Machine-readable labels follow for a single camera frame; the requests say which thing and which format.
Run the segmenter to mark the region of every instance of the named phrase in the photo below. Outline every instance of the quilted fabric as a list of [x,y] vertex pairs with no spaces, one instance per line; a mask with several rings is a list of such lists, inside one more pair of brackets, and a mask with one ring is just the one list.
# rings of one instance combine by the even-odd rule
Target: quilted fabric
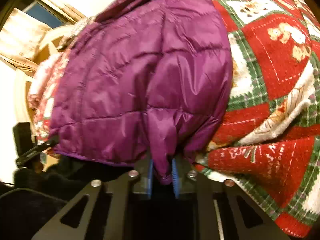
[[228,30],[233,85],[198,169],[220,181],[235,173],[284,232],[304,237],[320,214],[320,25],[299,0],[212,3]]
[[211,0],[117,0],[71,51],[52,112],[56,152],[132,165],[150,149],[168,184],[176,148],[192,162],[220,124],[231,79]]

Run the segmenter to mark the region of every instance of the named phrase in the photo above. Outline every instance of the screw head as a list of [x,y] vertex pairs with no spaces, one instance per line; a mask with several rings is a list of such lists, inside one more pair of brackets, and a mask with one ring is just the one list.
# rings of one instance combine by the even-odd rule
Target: screw head
[[101,180],[95,179],[95,180],[91,181],[90,184],[92,187],[99,187],[101,185]]
[[134,178],[134,177],[137,177],[139,175],[139,172],[135,171],[135,170],[132,170],[132,171],[129,171],[128,175],[129,175],[129,177]]
[[198,175],[198,172],[197,171],[189,171],[188,172],[188,177],[190,177],[190,178],[194,178],[194,177],[196,177]]
[[224,181],[224,185],[226,185],[227,187],[233,187],[236,183],[232,180],[232,179],[226,179]]

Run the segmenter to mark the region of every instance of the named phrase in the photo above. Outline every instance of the christmas blanket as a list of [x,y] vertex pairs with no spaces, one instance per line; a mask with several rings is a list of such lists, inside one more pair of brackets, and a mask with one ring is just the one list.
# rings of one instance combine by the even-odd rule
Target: christmas blanket
[[212,2],[228,31],[233,87],[196,167],[232,178],[284,232],[304,237],[320,213],[319,23],[299,0]]

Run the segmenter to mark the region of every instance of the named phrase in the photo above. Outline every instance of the triangular cutout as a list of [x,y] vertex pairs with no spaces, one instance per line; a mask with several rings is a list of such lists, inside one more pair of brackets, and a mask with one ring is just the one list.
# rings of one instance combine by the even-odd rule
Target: triangular cutout
[[253,228],[263,223],[262,218],[251,206],[240,196],[237,196],[237,203],[246,228]]
[[74,205],[67,214],[65,214],[60,222],[64,225],[70,226],[72,228],[77,228],[79,226],[84,208],[89,200],[88,195],[84,195],[79,202]]

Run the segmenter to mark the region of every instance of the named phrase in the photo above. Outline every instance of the purple jacket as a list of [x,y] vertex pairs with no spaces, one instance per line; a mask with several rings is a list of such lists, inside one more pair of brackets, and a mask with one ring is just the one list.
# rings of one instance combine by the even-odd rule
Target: purple jacket
[[56,152],[132,165],[150,150],[171,182],[225,113],[232,79],[227,31],[211,0],[117,0],[74,45],[55,95]]

